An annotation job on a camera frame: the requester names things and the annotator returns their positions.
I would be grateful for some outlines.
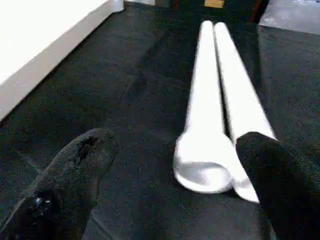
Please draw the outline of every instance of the white pipe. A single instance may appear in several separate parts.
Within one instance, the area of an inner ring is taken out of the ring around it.
[[[219,22],[214,27],[222,87],[233,142],[248,132],[259,132],[275,139],[275,135],[260,104],[227,26]],[[240,161],[228,169],[233,188],[246,200],[258,202],[256,192]]]
[[[227,166],[234,158],[238,159],[235,148],[224,135],[214,28],[205,21],[198,39],[186,129],[176,144],[174,175],[194,192],[225,192],[232,187]]]

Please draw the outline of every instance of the black floor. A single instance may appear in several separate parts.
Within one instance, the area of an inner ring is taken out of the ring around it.
[[[268,229],[257,205],[232,192],[190,192],[179,186],[172,174],[175,140],[184,128],[204,19],[225,20],[207,13],[127,5],[0,123],[0,221],[63,146],[89,129],[107,127],[114,130],[124,148],[101,183],[99,203],[91,213],[84,239],[266,239]],[[261,72],[256,27],[229,27],[277,136],[290,141],[295,122],[287,126],[281,121],[285,114],[274,110],[285,99],[273,98],[269,92],[272,88],[275,96],[280,96],[282,89],[275,88],[272,81],[261,81],[262,75],[268,80],[274,76],[272,69]],[[275,49],[268,49],[262,60],[270,60],[270,51]],[[316,79],[308,87],[317,84]],[[302,129],[317,118],[311,111],[304,114],[307,119],[301,122]],[[313,127],[310,142],[320,136],[319,125]]]

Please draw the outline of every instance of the white pvc pipe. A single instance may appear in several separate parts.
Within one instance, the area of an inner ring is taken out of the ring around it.
[[[224,135],[214,28],[201,25],[192,77],[185,132],[178,139],[174,175],[186,188],[199,193],[220,193],[232,187],[227,170],[238,159]]]
[[[214,27],[222,87],[234,144],[248,132],[259,132],[275,139],[275,135],[249,79],[227,26],[219,22]],[[233,188],[246,200],[258,202],[256,192],[238,161],[228,169],[233,177]]]

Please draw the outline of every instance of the white wall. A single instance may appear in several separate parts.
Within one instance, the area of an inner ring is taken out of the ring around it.
[[[147,4],[147,5],[156,5],[156,0],[125,0],[126,2],[132,3],[140,3],[140,4]]]
[[[0,121],[123,0],[0,1]]]

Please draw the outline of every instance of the white platform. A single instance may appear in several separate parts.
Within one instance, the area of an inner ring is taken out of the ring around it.
[[[0,121],[123,0],[0,2]]]

